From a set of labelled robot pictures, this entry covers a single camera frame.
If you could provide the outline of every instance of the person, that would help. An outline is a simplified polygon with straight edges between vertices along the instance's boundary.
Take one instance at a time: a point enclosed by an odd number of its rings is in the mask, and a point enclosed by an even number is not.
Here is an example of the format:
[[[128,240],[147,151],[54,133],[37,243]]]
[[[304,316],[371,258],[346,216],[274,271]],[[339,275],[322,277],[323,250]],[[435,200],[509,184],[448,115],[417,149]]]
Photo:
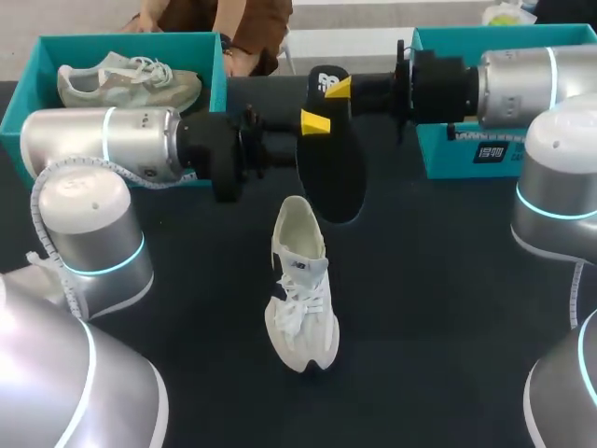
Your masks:
[[[536,23],[588,23],[597,32],[597,1],[539,0]]]
[[[122,33],[219,32],[229,77],[270,75],[292,0],[142,0]]]

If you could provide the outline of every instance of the gray floor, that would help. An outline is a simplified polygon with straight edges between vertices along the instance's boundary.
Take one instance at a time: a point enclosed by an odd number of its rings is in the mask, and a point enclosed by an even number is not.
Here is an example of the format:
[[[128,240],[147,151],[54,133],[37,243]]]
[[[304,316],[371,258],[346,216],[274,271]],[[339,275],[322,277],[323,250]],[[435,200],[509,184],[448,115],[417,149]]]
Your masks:
[[[296,0],[290,22],[291,50],[300,74],[319,63],[336,63],[351,73],[385,71],[392,66],[390,50],[380,50],[375,30],[395,29],[411,35],[411,27],[478,24],[490,2],[482,0],[436,3],[428,0],[347,0],[349,5],[327,5],[326,0]],[[117,30],[136,12],[140,0],[0,0],[0,80],[18,79],[39,35],[94,34]],[[352,29],[370,29],[370,42],[354,54]],[[312,43],[310,30],[330,30],[330,38]],[[346,33],[334,33],[346,30]],[[334,40],[342,40],[344,47]],[[320,47],[331,45],[322,56]],[[281,61],[279,74],[289,74]]]

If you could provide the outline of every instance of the black table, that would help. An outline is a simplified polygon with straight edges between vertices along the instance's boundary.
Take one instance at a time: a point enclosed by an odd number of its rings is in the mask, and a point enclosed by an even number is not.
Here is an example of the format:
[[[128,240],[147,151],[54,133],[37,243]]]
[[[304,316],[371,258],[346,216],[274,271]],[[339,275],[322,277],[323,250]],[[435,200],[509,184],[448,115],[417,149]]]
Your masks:
[[[305,85],[233,80],[229,108],[287,114]],[[0,84],[0,110],[13,88]],[[263,322],[273,224],[283,199],[301,192],[294,172],[269,172],[232,205],[216,204],[209,189],[133,191],[156,281],[139,304],[93,325],[160,370],[171,403],[166,447],[532,446],[524,381],[569,329],[574,266],[514,243],[513,180],[425,180],[412,130],[397,148],[387,117],[355,126],[370,183],[356,222],[322,223],[341,334],[324,375],[287,370]],[[7,272],[41,247],[28,193],[0,157]]]

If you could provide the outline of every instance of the cardboard box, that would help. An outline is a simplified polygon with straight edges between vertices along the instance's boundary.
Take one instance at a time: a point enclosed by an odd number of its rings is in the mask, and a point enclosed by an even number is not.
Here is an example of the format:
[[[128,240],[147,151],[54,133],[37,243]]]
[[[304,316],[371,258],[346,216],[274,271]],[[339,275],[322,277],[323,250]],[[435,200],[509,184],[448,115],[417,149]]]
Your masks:
[[[40,109],[62,107],[56,88],[58,68],[89,68],[109,51],[129,58],[144,56],[172,69],[197,72],[210,90],[210,111],[226,110],[227,78],[217,33],[155,33],[139,35],[47,35],[39,37],[0,125],[0,143],[30,187],[21,159],[21,127]]]
[[[438,57],[461,56],[465,64],[479,64],[490,49],[528,49],[597,43],[588,25],[521,25],[417,28],[411,46],[432,49]],[[500,135],[518,135],[527,129],[483,130],[476,121],[456,126],[459,133],[486,133],[486,141],[448,139],[447,124],[417,126],[427,176],[432,179],[518,176],[524,144],[507,142]]]

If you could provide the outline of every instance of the brown shirt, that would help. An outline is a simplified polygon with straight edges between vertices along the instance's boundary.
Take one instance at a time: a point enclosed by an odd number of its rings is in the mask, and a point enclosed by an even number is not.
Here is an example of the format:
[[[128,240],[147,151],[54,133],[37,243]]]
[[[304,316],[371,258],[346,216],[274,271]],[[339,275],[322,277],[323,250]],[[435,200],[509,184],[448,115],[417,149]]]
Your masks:
[[[217,0],[171,0],[158,25],[165,32],[212,31],[216,12]],[[278,65],[290,14],[292,0],[246,0],[233,45],[262,55],[261,75],[268,75]]]

